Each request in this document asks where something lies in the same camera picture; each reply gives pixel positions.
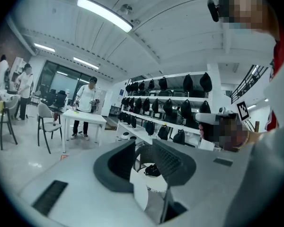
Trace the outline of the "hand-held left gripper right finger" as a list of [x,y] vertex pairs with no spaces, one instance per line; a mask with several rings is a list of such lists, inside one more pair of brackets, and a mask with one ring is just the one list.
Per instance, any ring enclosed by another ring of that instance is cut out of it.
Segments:
[[237,153],[153,140],[155,165],[167,183],[162,227],[222,227],[245,175],[252,146]]

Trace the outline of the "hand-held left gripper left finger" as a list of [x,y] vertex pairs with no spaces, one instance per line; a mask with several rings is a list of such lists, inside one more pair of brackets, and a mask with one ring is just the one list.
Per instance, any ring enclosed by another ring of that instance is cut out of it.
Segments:
[[152,227],[140,201],[145,183],[130,180],[135,141],[85,150],[59,161],[20,192],[33,209],[29,220],[42,227]]

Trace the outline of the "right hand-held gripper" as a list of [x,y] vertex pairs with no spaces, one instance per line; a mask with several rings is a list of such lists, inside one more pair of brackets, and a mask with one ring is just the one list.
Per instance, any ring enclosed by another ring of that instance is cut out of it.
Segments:
[[[234,119],[236,121],[245,122],[249,119],[249,110],[245,101],[239,100],[227,107],[220,107],[218,115],[223,118]],[[216,114],[212,113],[196,113],[195,121],[199,123],[215,123]]]

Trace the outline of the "person's right hand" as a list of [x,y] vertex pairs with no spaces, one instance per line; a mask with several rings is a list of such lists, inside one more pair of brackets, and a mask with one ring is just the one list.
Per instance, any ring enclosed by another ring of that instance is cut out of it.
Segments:
[[202,139],[229,152],[238,152],[249,138],[249,130],[240,123],[221,122],[218,125],[199,123],[199,130]]

